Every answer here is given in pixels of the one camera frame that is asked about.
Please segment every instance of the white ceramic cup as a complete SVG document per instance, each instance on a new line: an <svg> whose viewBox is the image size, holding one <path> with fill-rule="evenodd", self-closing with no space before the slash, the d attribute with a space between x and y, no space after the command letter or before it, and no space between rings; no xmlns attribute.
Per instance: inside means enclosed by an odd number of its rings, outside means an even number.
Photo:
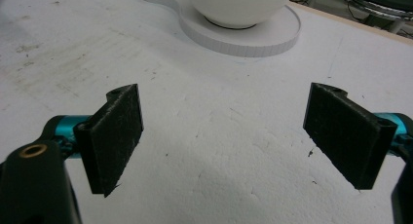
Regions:
<svg viewBox="0 0 413 224"><path fill-rule="evenodd" d="M190 0L209 21L228 28L248 28L269 19L288 0Z"/></svg>

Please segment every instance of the white saucer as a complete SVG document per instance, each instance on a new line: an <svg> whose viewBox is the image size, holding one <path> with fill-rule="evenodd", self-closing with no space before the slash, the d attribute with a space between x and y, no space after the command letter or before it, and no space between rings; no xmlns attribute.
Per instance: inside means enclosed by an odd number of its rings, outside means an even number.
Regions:
<svg viewBox="0 0 413 224"><path fill-rule="evenodd" d="M265 22L243 30L227 29L207 21L189 0L145 0L170 7L179 14L182 30L193 41L210 50L243 57L264 57L281 54L297 42L301 20L284 6Z"/></svg>

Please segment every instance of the white table surface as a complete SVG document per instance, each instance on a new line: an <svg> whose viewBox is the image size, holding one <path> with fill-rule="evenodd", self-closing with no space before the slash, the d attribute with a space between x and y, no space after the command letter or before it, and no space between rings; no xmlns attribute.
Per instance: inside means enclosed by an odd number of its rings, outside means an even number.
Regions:
<svg viewBox="0 0 413 224"><path fill-rule="evenodd" d="M92 195L82 161L66 161L84 223L392 223L404 162L388 156L358 191L302 125L312 82L413 116L413 44L291 7L295 47L241 58L200 47L143 0L0 0L0 160L53 116L93 114L138 83L145 131L121 185Z"/></svg>

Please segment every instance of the brass screw hole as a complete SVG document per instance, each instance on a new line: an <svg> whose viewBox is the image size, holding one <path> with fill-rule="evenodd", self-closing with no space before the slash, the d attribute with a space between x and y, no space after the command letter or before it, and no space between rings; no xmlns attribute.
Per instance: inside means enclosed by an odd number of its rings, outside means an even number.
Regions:
<svg viewBox="0 0 413 224"><path fill-rule="evenodd" d="M41 155L48 149L46 144L35 144L25 147L23 150L20 151L19 155L22 158L33 158L36 156Z"/></svg>

